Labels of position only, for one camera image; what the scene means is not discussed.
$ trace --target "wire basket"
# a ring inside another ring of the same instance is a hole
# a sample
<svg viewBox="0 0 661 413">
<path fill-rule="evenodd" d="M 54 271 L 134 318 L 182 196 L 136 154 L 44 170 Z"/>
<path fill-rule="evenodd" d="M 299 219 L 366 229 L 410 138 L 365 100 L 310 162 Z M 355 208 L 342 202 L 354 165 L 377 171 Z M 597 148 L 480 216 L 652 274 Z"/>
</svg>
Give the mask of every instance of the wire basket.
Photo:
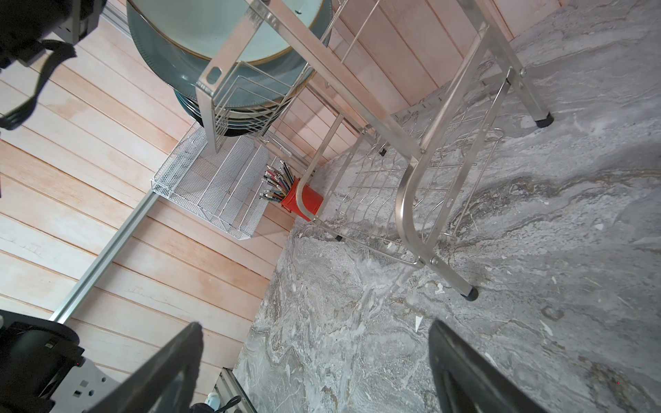
<svg viewBox="0 0 661 413">
<path fill-rule="evenodd" d="M 445 143 L 436 150 L 426 168 L 413 205 L 415 228 L 424 242 L 432 232 L 441 205 L 447 201 L 447 193 L 457 180 L 459 169 L 491 103 L 492 96 L 485 89 L 469 93 L 444 134 L 442 141 Z M 420 143 L 430 120 L 416 113 L 405 119 L 404 128 Z M 486 141 L 492 143 L 490 151 L 478 161 L 482 168 L 471 170 L 467 183 L 472 183 L 473 189 L 469 194 L 463 190 L 460 192 L 459 200 L 463 197 L 463 202 L 455 203 L 452 209 L 452 216 L 458 219 L 449 220 L 450 228 L 442 229 L 442 237 L 456 238 L 465 208 L 503 137 L 503 131 L 498 128 L 487 134 Z M 379 140 L 371 147 L 363 147 L 348 160 L 349 166 L 329 200 L 324 221 L 339 235 L 374 252 L 417 265 L 418 257 L 403 244 L 395 225 L 395 198 L 408 161 L 396 150 L 388 149 L 384 142 Z"/>
<path fill-rule="evenodd" d="M 194 124 L 151 181 L 152 190 L 236 239 L 252 237 L 268 201 L 259 197 L 267 164 L 277 158 L 249 136 L 227 137 L 218 153 L 205 151 L 204 128 Z"/>
</svg>

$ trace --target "oval hole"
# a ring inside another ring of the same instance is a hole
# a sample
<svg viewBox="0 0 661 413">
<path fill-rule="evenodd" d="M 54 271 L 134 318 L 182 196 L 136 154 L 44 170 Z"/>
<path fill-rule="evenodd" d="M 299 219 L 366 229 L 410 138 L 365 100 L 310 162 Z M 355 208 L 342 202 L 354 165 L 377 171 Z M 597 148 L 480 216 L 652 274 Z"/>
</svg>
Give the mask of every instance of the oval hole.
<svg viewBox="0 0 661 413">
<path fill-rule="evenodd" d="M 207 75 L 207 82 L 214 84 L 218 81 L 218 78 L 220 78 L 220 75 L 223 74 L 223 71 L 218 67 L 214 66 L 211 71 L 209 71 L 209 74 Z"/>
</svg>

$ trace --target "red bucket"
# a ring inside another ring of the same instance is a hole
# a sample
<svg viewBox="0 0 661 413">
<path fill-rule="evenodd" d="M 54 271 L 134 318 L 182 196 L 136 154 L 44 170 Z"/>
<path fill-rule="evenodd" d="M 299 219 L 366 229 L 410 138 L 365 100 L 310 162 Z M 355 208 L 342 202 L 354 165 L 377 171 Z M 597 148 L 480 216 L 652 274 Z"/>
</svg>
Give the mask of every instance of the red bucket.
<svg viewBox="0 0 661 413">
<path fill-rule="evenodd" d="M 287 211 L 294 212 L 304 220 L 310 221 L 310 218 L 306 217 L 301 210 L 298 209 L 298 205 L 296 205 L 296 187 L 298 186 L 299 180 L 300 179 L 298 178 L 294 179 L 289 194 L 287 194 L 285 199 L 280 202 L 280 205 L 282 205 Z M 303 187 L 303 205 L 305 205 L 307 210 L 316 215 L 322 202 L 324 202 L 324 197 L 319 195 L 314 189 L 310 188 L 310 185 L 305 184 L 305 187 Z"/>
</svg>

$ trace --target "stack of plates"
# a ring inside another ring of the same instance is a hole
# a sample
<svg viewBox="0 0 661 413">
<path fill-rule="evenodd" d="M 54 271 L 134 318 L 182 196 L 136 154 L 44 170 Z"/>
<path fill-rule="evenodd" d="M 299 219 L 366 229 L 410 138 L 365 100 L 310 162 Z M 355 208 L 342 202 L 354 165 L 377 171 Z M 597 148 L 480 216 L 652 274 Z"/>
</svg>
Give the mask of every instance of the stack of plates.
<svg viewBox="0 0 661 413">
<path fill-rule="evenodd" d="M 330 1 L 285 0 L 285 4 L 321 38 L 332 18 Z M 195 82 L 248 5 L 244 0 L 129 0 L 126 6 L 131 35 L 142 58 L 175 90 L 183 108 L 202 123 Z M 283 96 L 306 63 L 266 23 L 239 61 L 250 65 L 235 67 L 224 83 L 224 91 L 229 92 L 221 93 L 224 96 L 217 98 L 223 100 L 215 102 L 226 109 L 223 126 L 228 136 L 259 130 L 275 120 L 284 107 Z M 310 74 L 303 76 L 302 84 Z"/>
</svg>

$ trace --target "rubber cap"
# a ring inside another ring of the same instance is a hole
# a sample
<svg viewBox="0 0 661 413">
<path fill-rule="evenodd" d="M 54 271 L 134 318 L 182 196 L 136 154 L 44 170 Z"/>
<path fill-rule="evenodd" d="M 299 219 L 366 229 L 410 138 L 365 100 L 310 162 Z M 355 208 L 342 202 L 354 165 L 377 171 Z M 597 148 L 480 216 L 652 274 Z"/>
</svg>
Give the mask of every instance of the rubber cap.
<svg viewBox="0 0 661 413">
<path fill-rule="evenodd" d="M 553 123 L 553 115 L 549 112 L 548 115 L 546 115 L 546 119 L 542 120 L 536 120 L 535 123 L 537 124 L 538 128 L 546 128 L 548 125 Z"/>
<path fill-rule="evenodd" d="M 471 289 L 471 292 L 468 293 L 468 295 L 461 294 L 461 296 L 464 297 L 464 298 L 465 298 L 466 300 L 468 300 L 468 301 L 475 301 L 475 300 L 477 300 L 477 296 L 478 296 L 478 295 L 479 295 L 479 294 L 477 293 L 477 288 L 475 288 L 475 287 L 473 287 L 473 288 Z"/>
</svg>

